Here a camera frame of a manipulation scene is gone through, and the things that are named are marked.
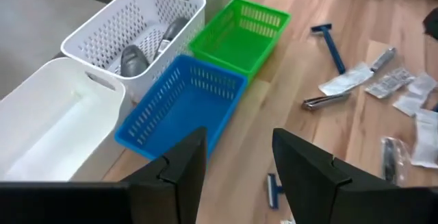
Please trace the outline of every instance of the white plastic basket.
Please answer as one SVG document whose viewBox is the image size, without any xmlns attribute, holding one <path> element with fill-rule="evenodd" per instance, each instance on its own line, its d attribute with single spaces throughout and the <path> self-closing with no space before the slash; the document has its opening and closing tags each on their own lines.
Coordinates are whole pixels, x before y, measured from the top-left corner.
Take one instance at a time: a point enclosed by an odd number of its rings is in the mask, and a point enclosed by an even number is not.
<svg viewBox="0 0 438 224">
<path fill-rule="evenodd" d="M 70 58 L 46 63 L 0 102 L 0 180 L 102 179 L 130 109 L 117 79 Z"/>
<path fill-rule="evenodd" d="M 119 79 L 138 102 L 175 56 L 191 55 L 188 43 L 204 27 L 204 8 L 205 0 L 113 0 L 68 36 L 61 50 Z M 152 59 L 167 27 L 180 16 L 190 18 L 188 24 L 145 72 L 119 75 L 126 46 L 135 44 Z"/>
</svg>

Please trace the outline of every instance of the green object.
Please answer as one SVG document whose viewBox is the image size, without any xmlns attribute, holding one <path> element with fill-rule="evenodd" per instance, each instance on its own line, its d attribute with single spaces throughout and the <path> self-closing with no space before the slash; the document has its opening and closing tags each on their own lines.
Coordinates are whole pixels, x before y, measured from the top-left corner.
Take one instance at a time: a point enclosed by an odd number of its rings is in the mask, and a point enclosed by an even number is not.
<svg viewBox="0 0 438 224">
<path fill-rule="evenodd" d="M 251 82 L 290 21 L 290 14 L 232 0 L 190 42 L 199 60 L 241 73 Z"/>
</svg>

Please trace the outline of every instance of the blue basket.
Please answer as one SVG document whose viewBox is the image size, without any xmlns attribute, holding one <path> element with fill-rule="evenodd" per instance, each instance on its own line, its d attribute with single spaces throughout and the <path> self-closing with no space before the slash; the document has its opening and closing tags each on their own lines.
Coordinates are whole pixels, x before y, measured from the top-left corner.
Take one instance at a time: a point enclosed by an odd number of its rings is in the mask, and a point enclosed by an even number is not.
<svg viewBox="0 0 438 224">
<path fill-rule="evenodd" d="M 242 75 L 180 55 L 118 128 L 116 141 L 153 160 L 203 126 L 209 157 L 245 87 Z"/>
</svg>

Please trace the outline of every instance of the metal clip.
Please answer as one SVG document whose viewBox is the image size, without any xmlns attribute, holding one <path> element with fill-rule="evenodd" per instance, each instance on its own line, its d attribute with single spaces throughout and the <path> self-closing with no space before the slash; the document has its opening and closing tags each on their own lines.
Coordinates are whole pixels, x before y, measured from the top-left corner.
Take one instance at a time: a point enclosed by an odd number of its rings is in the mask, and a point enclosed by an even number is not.
<svg viewBox="0 0 438 224">
<path fill-rule="evenodd" d="M 395 47 L 388 48 L 385 52 L 383 52 L 376 61 L 371 64 L 370 70 L 373 72 L 377 72 L 379 69 L 383 67 L 386 63 L 388 63 L 392 58 L 394 58 L 397 50 Z"/>
<path fill-rule="evenodd" d="M 338 95 L 329 95 L 326 97 L 316 97 L 316 98 L 306 99 L 303 101 L 301 107 L 306 110 L 317 110 L 329 104 L 347 100 L 350 94 L 351 94 L 350 92 L 344 92 Z"/>
</svg>

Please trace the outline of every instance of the plastic wrapper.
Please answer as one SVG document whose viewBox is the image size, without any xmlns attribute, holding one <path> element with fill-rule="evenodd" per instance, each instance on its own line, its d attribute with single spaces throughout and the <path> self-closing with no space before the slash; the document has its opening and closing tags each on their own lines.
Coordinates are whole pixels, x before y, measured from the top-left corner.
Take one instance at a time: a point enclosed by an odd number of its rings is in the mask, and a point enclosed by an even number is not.
<svg viewBox="0 0 438 224">
<path fill-rule="evenodd" d="M 393 107 L 404 112 L 408 116 L 414 114 L 421 109 L 428 95 L 419 95 L 412 92 L 400 96 L 398 100 L 392 104 Z"/>
<path fill-rule="evenodd" d="M 429 95 L 429 93 L 437 86 L 437 81 L 427 73 L 421 73 L 414 82 L 408 85 L 409 92 L 418 95 Z"/>
<path fill-rule="evenodd" d="M 365 91 L 382 99 L 388 97 L 402 86 L 409 84 L 415 77 L 408 70 L 400 67 L 381 77 L 376 83 L 370 84 Z"/>
<path fill-rule="evenodd" d="M 417 143 L 411 156 L 411 164 L 438 169 L 438 113 L 419 110 L 415 117 L 415 125 Z"/>
<path fill-rule="evenodd" d="M 294 217 L 290 215 L 290 220 L 280 221 L 280 224 L 296 224 Z"/>
<path fill-rule="evenodd" d="M 408 93 L 392 105 L 409 116 L 413 116 L 421 109 L 429 93 L 435 88 L 437 82 L 427 73 L 421 73 L 408 85 Z"/>
<path fill-rule="evenodd" d="M 384 137 L 382 142 L 382 178 L 403 186 L 407 178 L 409 153 L 404 142 L 397 138 Z"/>
<path fill-rule="evenodd" d="M 367 81 L 373 74 L 367 64 L 361 62 L 346 73 L 321 84 L 319 88 L 325 95 L 341 94 Z"/>
</svg>

